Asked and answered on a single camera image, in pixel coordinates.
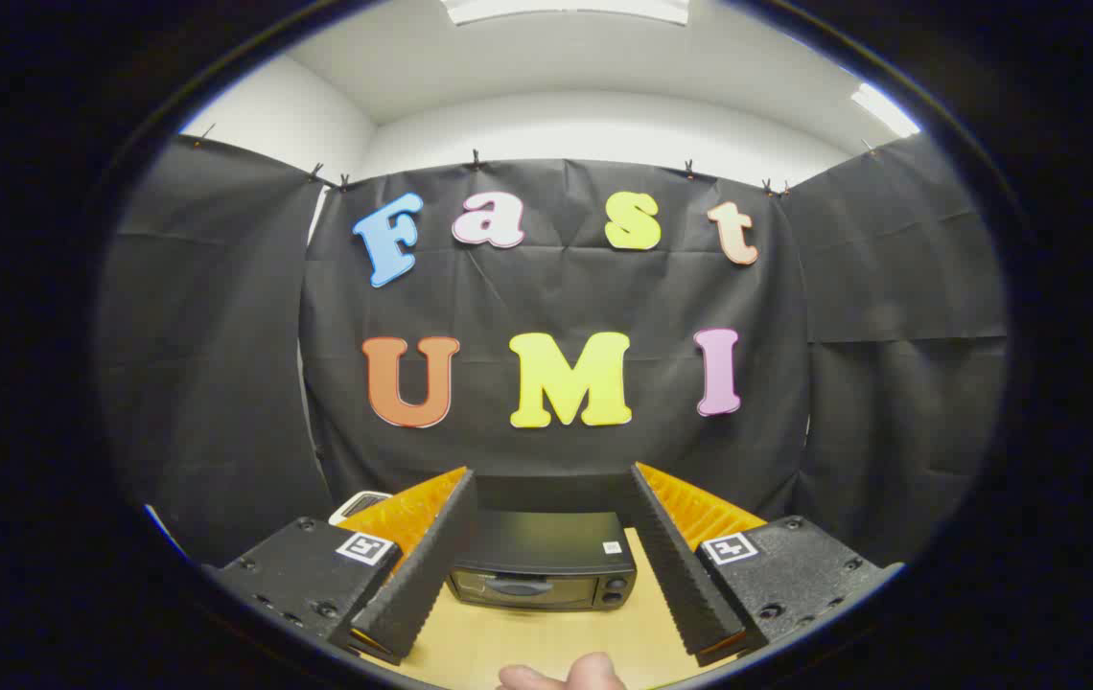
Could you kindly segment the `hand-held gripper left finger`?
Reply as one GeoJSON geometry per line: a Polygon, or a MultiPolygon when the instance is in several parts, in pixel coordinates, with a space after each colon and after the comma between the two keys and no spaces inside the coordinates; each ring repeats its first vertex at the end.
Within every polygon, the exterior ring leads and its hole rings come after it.
{"type": "Polygon", "coordinates": [[[459,467],[337,524],[294,519],[205,572],[290,633],[399,664],[427,624],[475,521],[475,477],[459,467]]]}

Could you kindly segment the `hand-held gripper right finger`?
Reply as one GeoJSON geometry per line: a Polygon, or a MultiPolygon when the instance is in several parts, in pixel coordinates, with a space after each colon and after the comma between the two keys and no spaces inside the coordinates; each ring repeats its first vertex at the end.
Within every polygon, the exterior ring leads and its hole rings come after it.
{"type": "Polygon", "coordinates": [[[879,566],[789,515],[766,521],[647,464],[622,481],[638,533],[687,655],[710,665],[784,645],[888,584],[879,566]]]}

